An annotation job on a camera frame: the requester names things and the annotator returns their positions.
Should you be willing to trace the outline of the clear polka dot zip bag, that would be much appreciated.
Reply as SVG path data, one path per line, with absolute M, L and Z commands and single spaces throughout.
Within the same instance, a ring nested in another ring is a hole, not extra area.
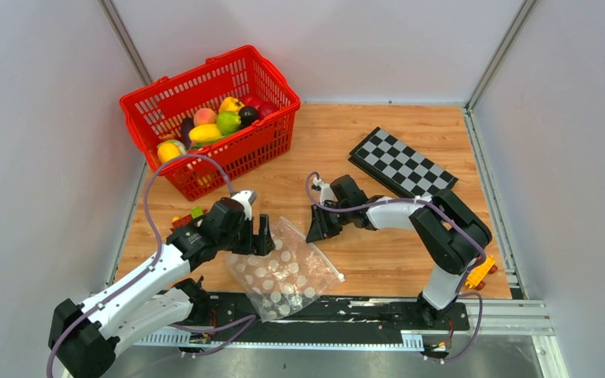
M 284 217 L 271 229 L 274 250 L 228 254 L 225 264 L 264 321 L 290 317 L 345 281 L 330 259 Z

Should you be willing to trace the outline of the black white chessboard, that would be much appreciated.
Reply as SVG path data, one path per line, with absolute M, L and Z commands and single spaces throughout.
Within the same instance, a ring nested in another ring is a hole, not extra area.
M 414 198 L 452 189 L 458 178 L 383 128 L 374 128 L 348 161 L 394 194 Z

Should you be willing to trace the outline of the red plastic shopping basket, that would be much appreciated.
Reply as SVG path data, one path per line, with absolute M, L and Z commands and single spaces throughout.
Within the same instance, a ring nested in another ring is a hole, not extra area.
M 150 169 L 161 165 L 157 146 L 180 138 L 180 124 L 202 108 L 218 110 L 227 97 L 253 95 L 277 107 L 251 126 L 193 151 L 217 162 L 235 179 L 291 148 L 301 101 L 277 67 L 251 45 L 209 57 L 203 65 L 124 95 L 120 106 L 133 143 Z

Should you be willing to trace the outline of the green pear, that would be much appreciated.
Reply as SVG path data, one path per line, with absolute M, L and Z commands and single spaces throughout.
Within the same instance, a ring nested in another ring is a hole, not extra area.
M 241 124 L 239 114 L 232 111 L 220 112 L 216 118 L 216 126 L 222 135 L 231 135 L 238 131 Z

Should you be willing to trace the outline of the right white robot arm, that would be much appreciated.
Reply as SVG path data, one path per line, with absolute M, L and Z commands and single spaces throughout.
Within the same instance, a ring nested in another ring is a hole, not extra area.
M 418 295 L 418 317 L 427 328 L 439 328 L 450 317 L 470 271 L 484 262 L 492 232 L 453 191 L 413 198 L 368 197 L 349 175 L 326 183 L 317 172 L 305 181 L 312 202 L 306 241 L 331 239 L 352 224 L 370 231 L 416 232 L 434 266 Z

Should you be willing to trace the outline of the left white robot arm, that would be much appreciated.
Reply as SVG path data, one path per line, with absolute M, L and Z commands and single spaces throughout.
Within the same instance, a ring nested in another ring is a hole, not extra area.
M 210 315 L 200 283 L 188 274 L 217 253 L 266 256 L 274 248 L 269 218 L 253 233 L 256 194 L 237 191 L 216 201 L 166 239 L 136 269 L 97 294 L 76 303 L 67 298 L 53 312 L 46 373 L 59 361 L 74 377 L 100 377 L 143 337 L 170 324 L 203 324 Z

